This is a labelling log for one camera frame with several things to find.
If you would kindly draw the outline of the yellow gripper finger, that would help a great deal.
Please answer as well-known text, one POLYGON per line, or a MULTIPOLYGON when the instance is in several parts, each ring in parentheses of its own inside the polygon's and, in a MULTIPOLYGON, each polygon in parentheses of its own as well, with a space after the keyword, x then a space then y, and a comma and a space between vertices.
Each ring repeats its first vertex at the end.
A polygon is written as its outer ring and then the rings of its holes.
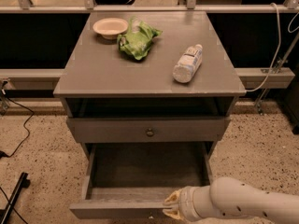
POLYGON ((171 209, 164 209, 163 213, 176 220, 182 220, 181 214, 177 208, 171 208, 171 209))
POLYGON ((179 196, 180 196, 181 190, 175 190, 172 192, 165 200, 164 200, 164 206, 170 206, 173 204, 178 204, 179 196))

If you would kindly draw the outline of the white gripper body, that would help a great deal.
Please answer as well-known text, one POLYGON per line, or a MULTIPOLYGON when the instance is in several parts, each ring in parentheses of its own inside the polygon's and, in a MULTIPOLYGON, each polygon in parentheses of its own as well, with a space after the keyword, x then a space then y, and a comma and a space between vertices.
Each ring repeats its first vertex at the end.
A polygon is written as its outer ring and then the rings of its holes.
POLYGON ((179 194, 178 210, 190 222, 212 217, 214 207, 209 195, 210 186, 185 187, 179 194))

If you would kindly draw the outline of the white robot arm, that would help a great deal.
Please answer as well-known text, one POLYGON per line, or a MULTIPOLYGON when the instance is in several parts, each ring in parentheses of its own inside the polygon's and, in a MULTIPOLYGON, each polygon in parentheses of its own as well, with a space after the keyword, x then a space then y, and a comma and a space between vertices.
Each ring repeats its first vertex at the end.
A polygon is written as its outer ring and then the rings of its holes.
POLYGON ((299 197, 256 189, 231 177, 209 186, 175 190, 164 201, 163 213, 196 222, 205 218, 262 217, 276 224, 299 224, 299 197))

